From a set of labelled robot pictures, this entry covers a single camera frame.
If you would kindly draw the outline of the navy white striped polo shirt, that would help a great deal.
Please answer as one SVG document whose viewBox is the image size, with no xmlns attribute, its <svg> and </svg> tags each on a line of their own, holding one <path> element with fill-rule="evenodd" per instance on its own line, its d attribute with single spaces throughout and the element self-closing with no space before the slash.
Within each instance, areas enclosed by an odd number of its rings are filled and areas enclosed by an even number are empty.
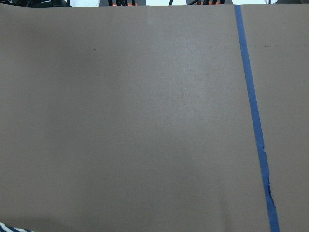
<svg viewBox="0 0 309 232">
<path fill-rule="evenodd" d="M 11 227 L 11 226 L 8 226 L 8 225 L 6 225 L 2 222 L 0 222 L 0 231 L 1 232 L 35 232 L 35 231 L 32 231 L 32 230 L 28 230 L 28 229 Z"/>
</svg>

